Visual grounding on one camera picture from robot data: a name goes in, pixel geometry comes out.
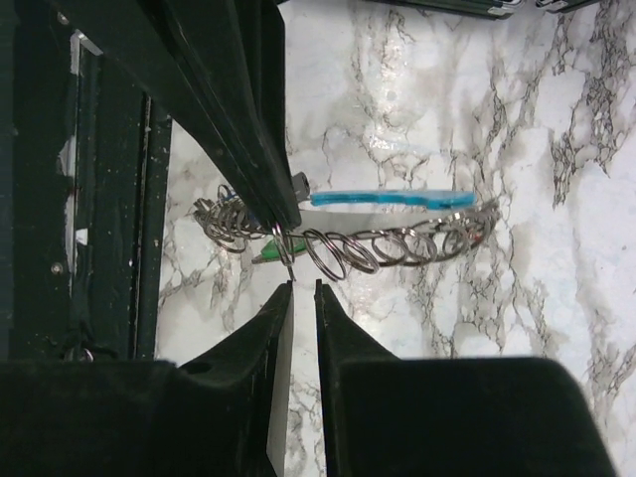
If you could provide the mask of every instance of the wire coil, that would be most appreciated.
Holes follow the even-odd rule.
[[[347,278],[349,267],[377,273],[392,266],[418,267],[452,259],[479,246],[500,218],[495,200],[480,206],[449,212],[443,219],[430,219],[410,227],[362,231],[345,236],[309,229],[284,233],[280,227],[264,230],[242,200],[227,186],[219,188],[216,201],[199,199],[194,218],[206,236],[230,253],[242,253],[249,240],[273,236],[282,263],[294,263],[294,239],[302,239],[307,253],[328,278]],[[316,250],[322,243],[335,259],[330,267]]]

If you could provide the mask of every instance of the blue handle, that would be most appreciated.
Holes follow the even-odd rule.
[[[405,204],[432,211],[470,207],[475,194],[461,191],[337,191],[311,195],[311,205],[331,204]]]

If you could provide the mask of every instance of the metal wire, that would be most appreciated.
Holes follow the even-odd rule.
[[[241,253],[246,250],[249,240],[272,235],[281,262],[291,269],[295,260],[292,239],[304,239],[313,262],[332,280],[344,280],[348,266],[373,274],[381,268],[418,267],[450,260],[483,243],[500,218],[499,206],[493,200],[480,206],[449,211],[442,219],[427,220],[411,227],[360,231],[345,236],[315,229],[284,233],[277,227],[265,231],[227,186],[219,188],[215,202],[199,199],[195,207],[195,220],[206,236],[224,250]],[[319,256],[316,246],[320,243],[333,257],[335,267]]]

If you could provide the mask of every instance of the coiled wire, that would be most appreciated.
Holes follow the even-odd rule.
[[[292,239],[303,239],[307,253],[328,278],[338,281],[348,275],[348,267],[374,274],[392,266],[419,267],[442,262],[479,246],[499,220],[496,201],[453,211],[444,219],[421,222],[412,227],[382,231],[363,231],[350,236],[315,229],[283,233],[280,227],[264,230],[242,200],[227,186],[221,186],[215,202],[199,199],[194,218],[214,243],[230,253],[242,253],[247,242],[272,235],[282,263],[294,263]],[[329,266],[316,251],[322,243],[335,259]]]

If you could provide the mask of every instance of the marble countertop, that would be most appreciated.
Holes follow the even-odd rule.
[[[457,188],[503,219],[469,257],[352,272],[350,316],[403,358],[536,355],[579,381],[617,469],[636,475],[636,2],[488,22],[291,0],[287,153],[312,189]],[[175,126],[157,356],[183,363],[288,277],[228,255],[190,215],[223,182]],[[287,476],[324,476],[313,293],[295,266]]]

